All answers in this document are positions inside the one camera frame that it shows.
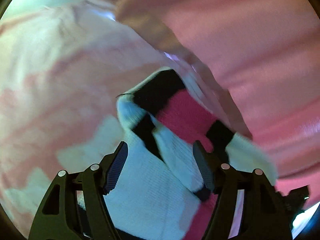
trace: pink fabric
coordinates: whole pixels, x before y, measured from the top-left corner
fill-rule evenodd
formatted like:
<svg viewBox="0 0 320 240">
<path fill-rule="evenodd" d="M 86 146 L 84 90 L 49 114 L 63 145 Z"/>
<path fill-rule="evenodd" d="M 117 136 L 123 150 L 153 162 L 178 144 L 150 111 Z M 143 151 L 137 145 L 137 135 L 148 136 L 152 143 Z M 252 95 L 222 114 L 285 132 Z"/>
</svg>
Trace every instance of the pink fabric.
<svg viewBox="0 0 320 240">
<path fill-rule="evenodd" d="M 157 16 L 210 68 L 277 165 L 280 190 L 288 190 L 286 181 L 291 189 L 310 184 L 305 208 L 320 201 L 320 20 L 308 0 L 124 0 L 121 6 L 120 17 Z"/>
<path fill-rule="evenodd" d="M 207 152 L 213 150 L 213 145 L 205 134 L 217 117 L 199 105 L 187 90 L 175 93 L 156 118 L 184 141 L 192 144 L 199 140 Z"/>
<path fill-rule="evenodd" d="M 184 240 L 201 239 L 212 216 L 212 212 L 217 203 L 218 195 L 211 194 L 210 198 L 200 204 L 196 215 L 193 217 L 191 226 L 184 236 Z"/>
</svg>

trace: screw head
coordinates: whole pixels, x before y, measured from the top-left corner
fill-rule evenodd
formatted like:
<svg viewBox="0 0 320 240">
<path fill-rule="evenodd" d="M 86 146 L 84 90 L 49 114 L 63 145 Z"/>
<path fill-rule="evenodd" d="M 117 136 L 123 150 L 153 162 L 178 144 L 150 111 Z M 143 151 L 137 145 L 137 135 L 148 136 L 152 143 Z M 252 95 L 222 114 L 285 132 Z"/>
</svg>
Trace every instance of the screw head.
<svg viewBox="0 0 320 240">
<path fill-rule="evenodd" d="M 230 169 L 230 165 L 228 163 L 223 163 L 223 164 L 221 164 L 221 168 L 223 170 L 228 170 L 228 169 Z"/>
<path fill-rule="evenodd" d="M 59 171 L 58 172 L 58 176 L 59 177 L 63 177 L 64 175 L 66 175 L 67 173 L 66 173 L 66 171 Z"/>
<path fill-rule="evenodd" d="M 93 164 L 90 167 L 90 170 L 92 170 L 92 171 L 96 171 L 97 169 L 99 169 L 99 164 Z"/>
<path fill-rule="evenodd" d="M 260 169 L 256 169 L 256 170 L 254 171 L 254 173 L 257 174 L 257 175 L 262 175 L 262 174 L 263 174 L 263 171 L 260 170 Z"/>
</svg>

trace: metal screw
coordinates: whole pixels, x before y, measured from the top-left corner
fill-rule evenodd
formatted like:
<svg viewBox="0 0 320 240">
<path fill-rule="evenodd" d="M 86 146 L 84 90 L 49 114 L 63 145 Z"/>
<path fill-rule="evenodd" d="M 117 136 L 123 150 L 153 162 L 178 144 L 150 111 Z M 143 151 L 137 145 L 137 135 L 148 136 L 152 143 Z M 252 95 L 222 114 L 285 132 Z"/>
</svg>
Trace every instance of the metal screw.
<svg viewBox="0 0 320 240">
<path fill-rule="evenodd" d="M 93 165 L 91 165 L 90 169 L 91 169 L 92 171 L 96 171 L 97 169 L 99 169 L 99 164 L 93 164 Z"/>
<path fill-rule="evenodd" d="M 66 171 L 59 171 L 58 176 L 63 177 L 66 174 L 67 174 Z"/>
<path fill-rule="evenodd" d="M 223 164 L 221 164 L 221 168 L 223 170 L 228 170 L 228 169 L 230 169 L 230 165 L 228 163 L 223 163 Z"/>
<path fill-rule="evenodd" d="M 254 173 L 257 174 L 257 175 L 262 175 L 262 174 L 263 174 L 263 171 L 260 170 L 260 169 L 256 169 L 256 170 L 254 171 Z"/>
</svg>

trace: black sock stripe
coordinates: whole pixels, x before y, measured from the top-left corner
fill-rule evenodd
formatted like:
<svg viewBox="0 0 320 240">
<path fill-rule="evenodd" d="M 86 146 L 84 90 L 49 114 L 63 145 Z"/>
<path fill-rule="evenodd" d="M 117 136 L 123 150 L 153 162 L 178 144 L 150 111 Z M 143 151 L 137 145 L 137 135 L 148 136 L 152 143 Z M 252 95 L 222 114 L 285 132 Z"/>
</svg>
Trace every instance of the black sock stripe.
<svg viewBox="0 0 320 240">
<path fill-rule="evenodd" d="M 213 144 L 213 153 L 217 154 L 223 163 L 229 163 L 226 147 L 234 135 L 235 134 L 219 120 L 214 122 L 207 131 L 206 136 Z"/>
<path fill-rule="evenodd" d="M 145 83 L 142 88 L 135 91 L 132 101 L 156 116 L 176 92 L 185 88 L 174 70 L 164 70 Z"/>
<path fill-rule="evenodd" d="M 211 191 L 205 185 L 203 185 L 200 190 L 193 192 L 193 194 L 196 195 L 201 202 L 205 202 L 210 198 Z"/>
<path fill-rule="evenodd" d="M 215 121 L 207 131 L 207 138 L 212 142 L 214 148 L 225 149 L 235 134 L 221 121 Z"/>
<path fill-rule="evenodd" d="M 143 141 L 146 149 L 163 161 L 152 131 L 156 128 L 149 114 L 146 114 L 132 131 Z"/>
</svg>

